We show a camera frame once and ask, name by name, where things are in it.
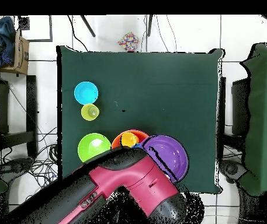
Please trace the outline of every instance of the yellow bowl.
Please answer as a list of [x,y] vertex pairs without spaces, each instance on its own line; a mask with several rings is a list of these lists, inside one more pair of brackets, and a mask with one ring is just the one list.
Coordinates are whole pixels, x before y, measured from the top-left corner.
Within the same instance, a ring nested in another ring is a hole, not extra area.
[[98,117],[100,111],[94,104],[86,104],[81,109],[81,116],[85,120],[92,121]]
[[139,142],[138,137],[135,136],[132,132],[125,132],[121,137],[121,143],[123,146],[128,146],[131,148]]

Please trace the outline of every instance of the cardboard box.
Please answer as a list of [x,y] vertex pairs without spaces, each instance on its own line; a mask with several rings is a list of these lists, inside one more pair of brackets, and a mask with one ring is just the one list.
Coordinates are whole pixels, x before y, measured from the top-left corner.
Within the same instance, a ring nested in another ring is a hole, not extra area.
[[21,37],[20,29],[16,32],[15,38],[15,62],[13,65],[0,68],[0,72],[25,74],[28,70],[29,41]]

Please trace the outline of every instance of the green bowl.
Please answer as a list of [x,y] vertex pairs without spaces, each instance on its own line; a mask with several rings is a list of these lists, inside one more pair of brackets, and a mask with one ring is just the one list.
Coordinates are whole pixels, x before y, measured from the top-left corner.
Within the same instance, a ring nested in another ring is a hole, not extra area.
[[78,144],[78,156],[82,162],[108,151],[111,147],[109,140],[99,134],[91,133],[84,136]]

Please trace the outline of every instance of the purple bowl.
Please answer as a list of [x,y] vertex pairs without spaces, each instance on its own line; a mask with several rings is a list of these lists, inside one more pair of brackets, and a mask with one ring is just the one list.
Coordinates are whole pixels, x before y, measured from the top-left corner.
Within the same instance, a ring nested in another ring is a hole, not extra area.
[[188,171],[188,156],[176,139],[170,136],[149,136],[141,143],[146,153],[157,163],[172,182],[183,179]]

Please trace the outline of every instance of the white tile floor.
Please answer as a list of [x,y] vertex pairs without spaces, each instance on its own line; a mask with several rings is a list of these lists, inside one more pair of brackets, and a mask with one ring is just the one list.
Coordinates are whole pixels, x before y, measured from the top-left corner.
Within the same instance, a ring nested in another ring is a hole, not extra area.
[[[87,20],[96,37],[93,38],[84,25],[80,16],[70,16],[74,23],[74,31],[91,51],[125,52],[118,45],[118,41],[128,32],[132,31],[142,41],[145,32],[144,15],[107,15],[87,16]],[[42,133],[46,134],[57,126],[57,67],[56,45],[69,46],[75,50],[85,52],[84,46],[72,36],[71,25],[67,16],[52,16],[52,42],[31,42],[29,48],[29,75],[37,76],[38,92],[38,125]],[[227,78],[226,87],[226,125],[232,125],[232,98],[231,85],[234,81],[246,78],[245,69],[239,64],[247,59],[254,43],[267,42],[267,20],[260,15],[158,15],[153,18],[151,36],[146,47],[145,35],[143,49],[139,52],[170,52],[176,50],[174,36],[168,20],[176,37],[177,51],[187,53],[207,53],[214,48],[223,48],[226,52],[223,58],[223,76]],[[49,39],[47,17],[32,18],[32,25],[43,29],[34,35],[34,30],[27,33],[30,39]],[[159,35],[165,41],[165,48]],[[1,73],[1,78],[9,81],[11,89],[19,101],[26,104],[25,76],[18,78],[14,74]],[[26,128],[26,114],[10,94],[9,96],[9,126],[10,132],[24,131]],[[226,126],[226,133],[231,127]],[[56,130],[47,136],[47,144],[57,142]],[[44,142],[39,142],[39,149]],[[26,145],[13,148],[9,158],[25,157]],[[226,182],[224,176],[219,174],[219,183],[223,191],[219,195],[200,194],[205,205],[205,217],[202,224],[237,224],[239,214],[239,195],[236,186]],[[39,186],[31,175],[24,175],[15,180],[10,194],[10,209],[24,202],[25,198],[39,190]]]

